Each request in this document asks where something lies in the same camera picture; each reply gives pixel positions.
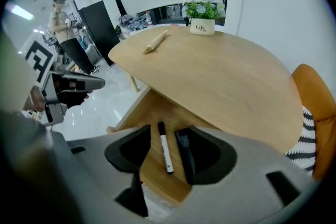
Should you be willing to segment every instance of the ceiling light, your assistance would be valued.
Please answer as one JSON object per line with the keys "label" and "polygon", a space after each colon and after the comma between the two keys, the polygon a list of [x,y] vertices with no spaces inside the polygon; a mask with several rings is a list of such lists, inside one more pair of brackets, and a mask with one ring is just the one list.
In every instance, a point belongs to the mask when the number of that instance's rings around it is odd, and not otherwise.
{"label": "ceiling light", "polygon": [[21,16],[22,18],[25,18],[27,20],[31,20],[34,18],[33,14],[30,14],[28,11],[15,4],[7,3],[6,9],[9,10],[11,13]]}

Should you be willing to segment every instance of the wooden stick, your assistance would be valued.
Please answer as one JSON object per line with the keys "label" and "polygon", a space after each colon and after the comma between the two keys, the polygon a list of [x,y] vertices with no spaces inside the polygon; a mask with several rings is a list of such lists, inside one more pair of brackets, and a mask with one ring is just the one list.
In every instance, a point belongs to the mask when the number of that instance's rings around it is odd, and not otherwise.
{"label": "wooden stick", "polygon": [[143,54],[147,54],[148,52],[151,52],[152,50],[154,50],[157,46],[160,45],[161,41],[163,40],[163,38],[165,37],[165,35],[167,34],[168,30],[166,30],[165,32],[159,34],[157,37],[155,37],[146,47],[146,50],[143,52]]}

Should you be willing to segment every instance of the person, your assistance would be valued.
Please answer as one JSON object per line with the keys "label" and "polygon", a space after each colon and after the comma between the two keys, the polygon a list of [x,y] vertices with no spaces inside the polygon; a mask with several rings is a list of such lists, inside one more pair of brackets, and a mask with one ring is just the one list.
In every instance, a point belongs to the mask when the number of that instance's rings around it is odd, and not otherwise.
{"label": "person", "polygon": [[98,67],[93,66],[87,54],[75,37],[74,28],[80,27],[79,23],[67,22],[68,15],[62,11],[66,0],[53,0],[54,10],[50,13],[49,25],[54,32],[60,47],[86,74],[98,73]]}

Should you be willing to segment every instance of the striped cushion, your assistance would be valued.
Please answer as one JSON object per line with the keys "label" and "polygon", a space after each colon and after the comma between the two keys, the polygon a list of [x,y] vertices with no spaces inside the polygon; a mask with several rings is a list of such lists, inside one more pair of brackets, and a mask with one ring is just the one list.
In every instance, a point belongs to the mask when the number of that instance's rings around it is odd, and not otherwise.
{"label": "striped cushion", "polygon": [[315,125],[313,116],[304,106],[303,128],[296,145],[285,153],[297,166],[306,170],[310,175],[313,173],[316,145],[315,145]]}

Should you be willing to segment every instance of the wooden table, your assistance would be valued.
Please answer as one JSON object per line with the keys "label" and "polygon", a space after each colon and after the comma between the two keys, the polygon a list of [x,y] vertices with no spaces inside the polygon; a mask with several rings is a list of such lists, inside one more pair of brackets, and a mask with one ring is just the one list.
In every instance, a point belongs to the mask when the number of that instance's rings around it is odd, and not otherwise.
{"label": "wooden table", "polygon": [[[147,44],[161,32],[168,36],[147,55]],[[198,125],[259,140],[284,153],[301,133],[299,93],[284,65],[268,50],[248,40],[215,32],[197,36],[188,27],[156,27],[116,45],[112,61],[147,84],[117,130],[152,125],[152,147],[141,178],[171,202],[181,202],[186,184],[173,131]],[[163,120],[174,166],[165,165],[157,131]]]}

